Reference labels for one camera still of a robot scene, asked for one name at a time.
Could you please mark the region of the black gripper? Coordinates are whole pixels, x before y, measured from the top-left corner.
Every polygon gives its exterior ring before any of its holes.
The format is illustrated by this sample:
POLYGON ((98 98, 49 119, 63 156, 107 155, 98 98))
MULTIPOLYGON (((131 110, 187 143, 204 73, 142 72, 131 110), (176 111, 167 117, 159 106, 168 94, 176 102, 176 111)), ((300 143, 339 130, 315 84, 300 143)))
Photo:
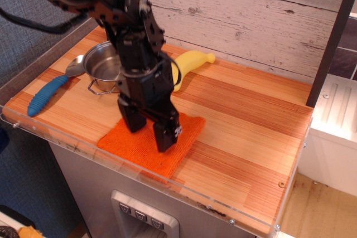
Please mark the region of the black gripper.
POLYGON ((131 133, 146 126, 149 118, 158 151, 164 153, 182 133, 179 114, 171 103, 173 77, 171 58, 161 51, 163 37, 149 41, 139 34, 113 38, 121 69, 117 82, 119 110, 131 133))

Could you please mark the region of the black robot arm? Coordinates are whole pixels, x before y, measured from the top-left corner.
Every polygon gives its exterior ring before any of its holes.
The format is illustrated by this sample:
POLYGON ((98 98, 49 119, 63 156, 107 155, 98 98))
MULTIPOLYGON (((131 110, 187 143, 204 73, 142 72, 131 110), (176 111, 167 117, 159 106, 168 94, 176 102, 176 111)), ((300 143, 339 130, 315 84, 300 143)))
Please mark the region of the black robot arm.
POLYGON ((171 103, 173 60, 162 51, 164 31, 149 0, 49 0, 64 11, 100 22, 119 55, 118 105, 131 132, 153 121, 160 152, 177 142, 179 113, 171 103))

